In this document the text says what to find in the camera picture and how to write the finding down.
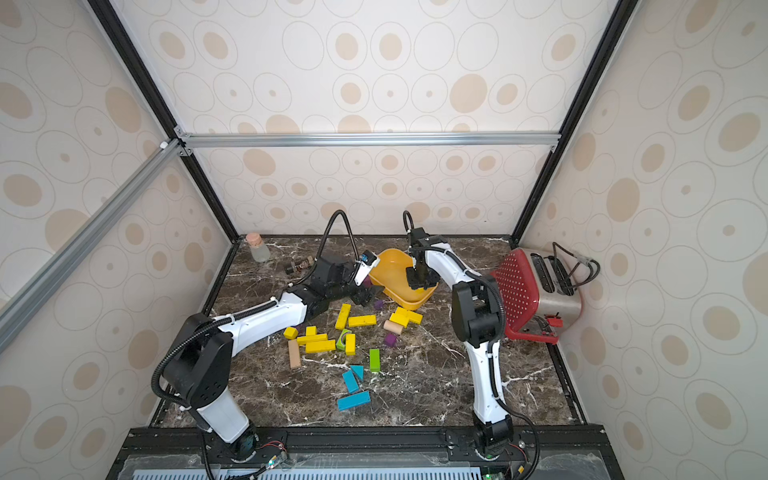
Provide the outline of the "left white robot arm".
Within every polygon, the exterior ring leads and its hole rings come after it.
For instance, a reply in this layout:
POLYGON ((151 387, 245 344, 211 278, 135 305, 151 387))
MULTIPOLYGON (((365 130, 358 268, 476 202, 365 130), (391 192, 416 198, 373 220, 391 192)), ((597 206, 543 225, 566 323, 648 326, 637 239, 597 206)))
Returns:
POLYGON ((264 338, 314 319, 334 301, 370 303, 380 289, 364 281, 378 264, 369 250, 355 261, 319 257, 305 278, 264 303, 217 317, 191 315, 155 367, 153 393, 190 412, 203 431, 230 448, 235 460, 250 458, 257 434, 230 392, 233 359, 264 338))

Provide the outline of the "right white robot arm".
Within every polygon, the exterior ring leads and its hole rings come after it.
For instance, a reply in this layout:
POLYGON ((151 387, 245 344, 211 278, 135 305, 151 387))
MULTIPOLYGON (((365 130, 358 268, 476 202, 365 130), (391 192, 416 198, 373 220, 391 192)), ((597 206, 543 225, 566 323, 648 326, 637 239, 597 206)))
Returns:
POLYGON ((501 386, 499 351, 505 329, 503 302, 496 280, 467 266, 440 236, 423 228, 407 231, 413 266, 406 270, 411 287, 429 288, 443 281, 451 288, 451 323, 468 353, 474 388, 476 450, 495 457, 513 434, 513 421, 501 386))

